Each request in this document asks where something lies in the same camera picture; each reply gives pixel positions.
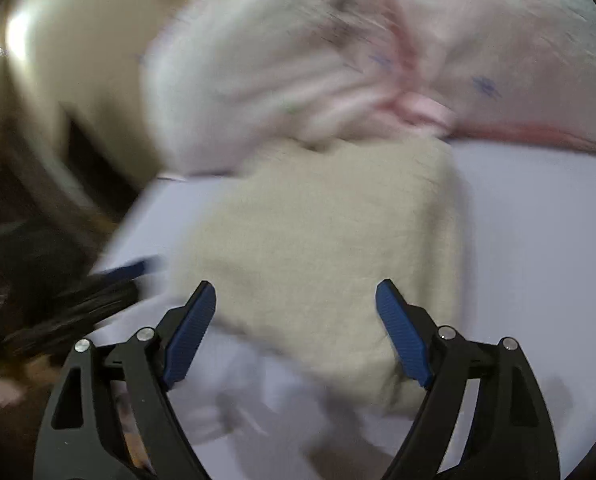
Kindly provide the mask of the white pink left pillow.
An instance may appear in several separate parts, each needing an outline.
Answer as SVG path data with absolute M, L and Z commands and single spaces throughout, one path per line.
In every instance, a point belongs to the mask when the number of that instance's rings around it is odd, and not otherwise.
M 275 138 L 444 136 L 391 0 L 188 0 L 149 46 L 142 89 L 165 168 L 226 174 Z

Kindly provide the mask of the white pink pillow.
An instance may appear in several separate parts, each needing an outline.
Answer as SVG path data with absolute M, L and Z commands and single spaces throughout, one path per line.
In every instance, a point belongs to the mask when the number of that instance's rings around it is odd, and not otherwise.
M 275 138 L 444 136 L 391 0 L 188 0 L 149 46 L 142 89 L 165 168 L 226 174 Z
M 596 152 L 594 0 L 387 0 L 404 112 L 458 138 Z

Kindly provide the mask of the white pink right pillow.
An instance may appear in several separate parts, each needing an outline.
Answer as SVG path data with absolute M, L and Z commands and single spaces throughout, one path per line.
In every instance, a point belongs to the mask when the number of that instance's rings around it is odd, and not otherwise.
M 458 138 L 596 152 L 594 0 L 387 0 L 404 112 Z

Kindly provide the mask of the beige knitted sweater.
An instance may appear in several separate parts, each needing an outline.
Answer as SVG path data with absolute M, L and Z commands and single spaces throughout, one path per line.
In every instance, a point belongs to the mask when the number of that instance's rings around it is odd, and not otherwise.
M 415 412 L 375 306 L 392 281 L 435 322 L 458 320 L 462 229 L 455 166 L 437 139 L 268 148 L 188 230 L 169 288 L 201 281 L 217 322 L 301 364 L 328 388 L 386 413 Z

